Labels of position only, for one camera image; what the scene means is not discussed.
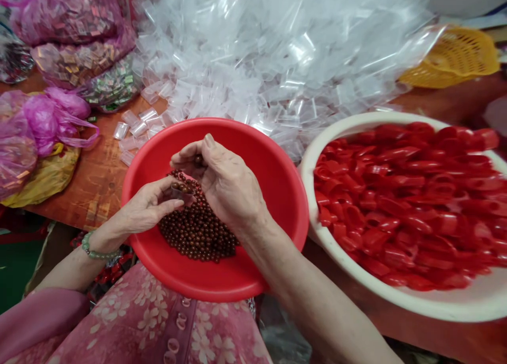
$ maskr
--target pink sleeve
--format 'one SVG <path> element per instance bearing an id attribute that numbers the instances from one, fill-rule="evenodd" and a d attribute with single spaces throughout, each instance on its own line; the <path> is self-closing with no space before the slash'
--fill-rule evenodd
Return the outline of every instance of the pink sleeve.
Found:
<path id="1" fill-rule="evenodd" d="M 45 288 L 29 295 L 0 315 L 0 363 L 25 349 L 71 332 L 88 314 L 84 294 L 62 288 Z"/>

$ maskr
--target hand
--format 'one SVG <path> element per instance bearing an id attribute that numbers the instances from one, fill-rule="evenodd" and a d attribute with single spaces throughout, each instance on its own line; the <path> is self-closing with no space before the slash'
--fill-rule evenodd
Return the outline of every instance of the hand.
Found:
<path id="1" fill-rule="evenodd" d="M 206 167 L 194 164 L 197 154 L 202 154 Z M 266 215 L 266 203 L 252 170 L 211 134 L 174 154 L 171 166 L 201 183 L 211 209 L 233 233 L 240 235 Z"/>
<path id="2" fill-rule="evenodd" d="M 167 176 L 145 184 L 109 222 L 119 228 L 119 234 L 130 235 L 152 229 L 164 216 L 184 205 L 183 200 L 166 199 L 165 193 L 170 191 L 174 182 L 178 180 Z"/>

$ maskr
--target plastic bag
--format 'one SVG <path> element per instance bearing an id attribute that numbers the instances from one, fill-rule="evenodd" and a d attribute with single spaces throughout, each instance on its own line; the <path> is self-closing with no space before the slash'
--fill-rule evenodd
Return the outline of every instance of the plastic bag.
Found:
<path id="1" fill-rule="evenodd" d="M 40 159 L 23 189 L 2 201 L 6 207 L 19 208 L 42 203 L 67 187 L 81 149 L 65 146 L 60 154 Z"/>
<path id="2" fill-rule="evenodd" d="M 132 70 L 134 54 L 118 61 L 110 70 L 89 80 L 72 93 L 103 113 L 115 113 L 141 92 L 143 83 Z"/>
<path id="3" fill-rule="evenodd" d="M 13 34 L 2 34 L 0 31 L 0 81 L 7 84 L 23 81 L 34 64 L 28 46 Z"/>
<path id="4" fill-rule="evenodd" d="M 21 91 L 0 96 L 0 200 L 18 192 L 37 163 L 37 145 L 22 107 Z"/>
<path id="5" fill-rule="evenodd" d="M 428 1 L 133 0 L 134 67 L 173 122 L 234 119 L 297 163 L 326 126 L 407 90 L 398 77 L 442 31 L 422 28 Z"/>
<path id="6" fill-rule="evenodd" d="M 123 23 L 120 34 L 105 42 L 59 46 L 47 43 L 32 49 L 44 80 L 56 87 L 74 89 L 99 76 L 135 46 L 136 33 Z"/>
<path id="7" fill-rule="evenodd" d="M 26 44 L 89 43 L 117 32 L 117 0 L 0 0 L 12 8 L 14 33 Z"/>
<path id="8" fill-rule="evenodd" d="M 274 364 L 308 364 L 312 346 L 298 331 L 278 301 L 265 295 L 260 308 L 259 330 Z"/>
<path id="9" fill-rule="evenodd" d="M 23 113 L 35 137 L 39 156 L 50 155 L 58 141 L 69 146 L 89 147 L 99 134 L 97 126 L 79 118 L 90 114 L 88 103 L 58 88 L 48 88 L 44 94 L 28 99 Z M 76 126 L 94 128 L 95 133 L 88 139 L 74 138 Z"/>

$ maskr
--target white plastic basin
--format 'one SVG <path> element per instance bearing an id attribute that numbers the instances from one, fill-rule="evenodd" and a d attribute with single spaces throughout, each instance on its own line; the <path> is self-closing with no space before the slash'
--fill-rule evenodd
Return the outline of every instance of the white plastic basin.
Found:
<path id="1" fill-rule="evenodd" d="M 410 124 L 426 122 L 435 130 L 449 126 L 428 117 L 409 113 L 372 112 L 345 118 L 325 129 L 311 143 L 303 156 L 299 171 L 308 196 L 310 237 L 350 276 L 384 299 L 415 313 L 453 322 L 483 322 L 507 316 L 507 269 L 492 268 L 487 276 L 477 276 L 471 286 L 462 290 L 417 292 L 406 287 L 392 287 L 361 268 L 338 245 L 326 227 L 319 223 L 313 183 L 318 156 L 328 142 L 356 134 L 385 123 Z M 507 174 L 507 163 L 488 151 L 496 170 Z"/>

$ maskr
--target red plastic basin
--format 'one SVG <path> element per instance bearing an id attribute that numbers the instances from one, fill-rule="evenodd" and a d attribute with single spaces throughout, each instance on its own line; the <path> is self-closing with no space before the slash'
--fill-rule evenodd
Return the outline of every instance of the red plastic basin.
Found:
<path id="1" fill-rule="evenodd" d="M 223 118 L 198 118 L 172 125 L 136 154 L 127 171 L 121 197 L 125 204 L 141 186 L 172 169 L 171 156 L 190 142 L 211 133 L 215 140 L 240 155 L 256 175 L 269 211 L 301 251 L 308 232 L 308 203 L 296 166 L 285 152 L 258 130 Z M 209 302 L 235 302 L 258 295 L 268 286 L 242 247 L 236 256 L 202 263 L 181 256 L 162 237 L 158 227 L 130 237 L 146 268 L 168 288 Z"/>

